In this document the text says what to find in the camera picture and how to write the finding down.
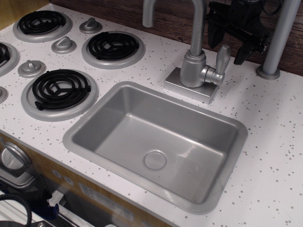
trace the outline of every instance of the silver burner ring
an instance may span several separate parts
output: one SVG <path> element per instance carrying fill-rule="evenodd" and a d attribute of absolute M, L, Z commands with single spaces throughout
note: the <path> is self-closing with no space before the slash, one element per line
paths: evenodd
<path fill-rule="evenodd" d="M 108 33 L 122 33 L 122 34 L 127 34 L 133 37 L 139 44 L 139 49 L 135 54 L 132 56 L 121 59 L 121 60 L 116 60 L 116 61 L 106 61 L 106 60 L 98 60 L 94 55 L 92 55 L 89 50 L 88 50 L 88 44 L 89 41 L 91 40 L 88 39 L 84 45 L 82 46 L 82 57 L 86 63 L 89 65 L 99 68 L 99 69 L 106 69 L 106 70 L 116 70 L 116 69 L 122 69 L 128 66 L 131 66 L 135 63 L 137 63 L 145 54 L 145 46 L 144 43 L 142 42 L 141 39 L 139 39 L 137 36 L 128 33 L 128 32 L 120 32 L 120 31 L 112 31 Z"/>
<path fill-rule="evenodd" d="M 7 90 L 4 87 L 0 87 L 0 103 L 3 103 L 8 96 Z"/>
<path fill-rule="evenodd" d="M 98 87 L 95 80 L 89 76 L 87 73 L 73 70 L 81 73 L 87 79 L 91 91 L 88 96 L 83 100 L 80 104 L 62 110 L 47 110 L 44 109 L 42 111 L 38 110 L 35 101 L 36 98 L 32 92 L 32 85 L 35 82 L 35 79 L 29 82 L 24 88 L 21 96 L 21 104 L 24 111 L 31 117 L 44 121 L 44 122 L 59 122 L 65 121 L 74 117 L 77 117 L 83 113 L 85 113 L 88 109 L 90 109 L 97 100 L 98 97 Z"/>
<path fill-rule="evenodd" d="M 16 48 L 10 44 L 3 42 L 1 43 L 7 46 L 9 50 L 10 59 L 6 63 L 2 63 L 2 65 L 0 66 L 0 77 L 12 71 L 19 62 L 19 53 Z"/>
<path fill-rule="evenodd" d="M 28 43 L 43 43 L 43 42 L 49 42 L 58 39 L 66 35 L 72 27 L 71 19 L 64 13 L 60 13 L 60 14 L 62 14 L 62 16 L 64 16 L 66 20 L 65 25 L 57 28 L 54 31 L 40 35 L 26 35 L 19 29 L 18 23 L 20 20 L 18 20 L 13 26 L 14 35 L 17 39 Z"/>

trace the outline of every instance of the black cable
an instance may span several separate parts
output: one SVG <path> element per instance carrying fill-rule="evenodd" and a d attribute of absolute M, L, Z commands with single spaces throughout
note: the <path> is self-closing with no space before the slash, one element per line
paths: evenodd
<path fill-rule="evenodd" d="M 26 200 L 24 200 L 22 197 L 20 197 L 18 195 L 14 195 L 14 194 L 0 195 L 0 201 L 3 201 L 3 200 L 14 200 L 14 201 L 21 203 L 24 206 L 25 210 L 27 211 L 27 223 L 26 223 L 25 227 L 31 226 L 32 210 Z"/>
<path fill-rule="evenodd" d="M 278 8 L 277 8 L 274 12 L 268 13 L 268 12 L 265 10 L 265 8 L 264 8 L 265 3 L 266 3 L 266 0 L 262 0 L 262 4 L 261 4 L 262 10 L 263 10 L 267 15 L 273 16 L 273 15 L 277 14 L 277 13 L 280 11 L 281 7 L 282 7 L 282 0 L 279 0 L 279 2 L 280 2 L 280 4 L 279 4 Z"/>

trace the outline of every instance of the play kitchen countertop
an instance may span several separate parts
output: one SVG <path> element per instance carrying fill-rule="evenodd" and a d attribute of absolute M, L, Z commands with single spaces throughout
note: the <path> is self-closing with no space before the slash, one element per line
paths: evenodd
<path fill-rule="evenodd" d="M 279 79 L 264 80 L 256 76 L 258 65 L 234 65 L 232 58 L 214 101 L 206 105 L 163 88 L 164 79 L 175 67 L 181 67 L 189 45 L 97 18 L 104 31 L 130 32 L 141 38 L 146 48 L 143 58 L 132 66 L 97 69 L 81 56 L 82 44 L 92 35 L 81 33 L 79 26 L 90 16 L 52 4 L 42 9 L 63 12 L 72 19 L 67 36 L 78 46 L 70 54 L 58 55 L 51 50 L 53 42 L 18 40 L 12 33 L 13 25 L 0 31 L 0 42 L 13 45 L 20 53 L 17 67 L 0 77 L 0 86 L 9 93 L 0 104 L 1 133 L 172 226 L 303 226 L 303 77 L 282 71 Z M 214 67 L 216 53 L 206 51 L 206 57 L 207 64 Z M 74 69 L 89 74 L 97 83 L 98 100 L 116 83 L 132 81 L 243 123 L 249 135 L 215 209 L 204 215 L 186 212 L 69 152 L 62 143 L 63 135 L 82 115 L 61 122 L 28 116 L 22 109 L 21 94 L 32 79 L 18 75 L 18 67 L 26 60 L 43 61 L 46 70 Z"/>

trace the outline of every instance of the wood grain panel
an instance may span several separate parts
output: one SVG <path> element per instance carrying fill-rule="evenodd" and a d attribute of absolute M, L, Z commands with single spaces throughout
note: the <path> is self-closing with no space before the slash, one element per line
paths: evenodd
<path fill-rule="evenodd" d="M 50 159 L 36 153 L 35 151 L 29 149 L 28 147 L 24 146 L 23 144 L 20 144 L 16 142 L 15 140 L 3 135 L 0 133 L 0 139 L 2 142 L 10 141 L 14 144 L 16 144 L 18 147 L 20 147 L 31 159 L 33 163 L 33 168 L 35 171 L 40 173 L 41 175 L 47 177 L 48 179 L 52 180 L 53 182 L 57 183 L 61 187 L 64 187 L 65 189 L 71 191 L 72 193 L 78 195 L 79 197 L 83 198 L 84 200 L 92 203 L 96 207 L 102 209 L 109 215 L 117 218 L 118 220 L 125 223 L 127 226 L 130 227 L 142 227 L 141 222 L 147 222 L 151 224 L 151 226 L 154 227 L 170 227 L 170 225 L 164 223 L 163 221 L 159 220 L 158 218 L 154 217 L 153 215 L 139 209 L 138 207 L 126 202 L 125 200 L 117 197 L 116 195 L 108 192 L 107 190 L 101 188 L 100 186 L 92 183 L 91 181 L 88 181 L 87 179 L 79 176 L 78 174 L 74 173 L 73 171 L 63 167 L 62 165 L 59 165 Z M 4 147 L 2 143 L 0 143 L 0 151 L 3 150 Z M 75 184 L 70 185 L 68 184 L 63 178 L 56 177 L 52 170 L 55 169 L 57 172 L 59 172 L 62 176 L 68 176 L 70 179 L 72 179 Z M 77 183 L 81 183 L 98 193 L 106 196 L 111 201 L 119 204 L 120 206 L 124 207 L 125 209 L 131 211 L 134 214 L 134 221 L 130 221 L 126 219 L 124 216 L 121 216 L 120 214 L 114 212 L 110 208 L 102 205 L 101 203 L 96 202 L 95 200 L 91 199 L 90 197 L 86 196 L 84 193 L 82 193 L 81 188 Z"/>
<path fill-rule="evenodd" d="M 230 4 L 231 0 L 213 0 Z M 159 0 L 155 6 L 155 24 L 152 28 L 142 26 L 143 0 L 51 0 L 51 3 L 106 19 L 125 26 L 160 35 L 169 39 L 190 44 L 193 21 L 193 4 L 191 0 Z M 266 10 L 272 12 L 278 6 L 278 0 L 267 0 Z M 261 21 L 271 32 L 274 31 L 278 15 L 261 14 Z M 283 52 L 279 69 L 303 76 L 303 2 L 301 2 L 293 29 Z M 236 56 L 242 43 L 225 35 L 222 43 L 229 44 L 232 56 Z M 210 50 L 207 44 L 207 24 L 203 48 Z M 249 61 L 263 64 L 267 51 L 254 53 Z"/>
<path fill-rule="evenodd" d="M 0 0 L 0 30 L 48 3 L 49 0 Z"/>

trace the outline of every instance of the silver sink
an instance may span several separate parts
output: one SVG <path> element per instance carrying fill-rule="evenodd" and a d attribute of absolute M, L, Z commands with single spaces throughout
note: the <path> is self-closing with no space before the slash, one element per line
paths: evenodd
<path fill-rule="evenodd" d="M 105 94 L 65 147 L 196 214 L 217 205 L 247 138 L 237 120 L 133 82 Z"/>

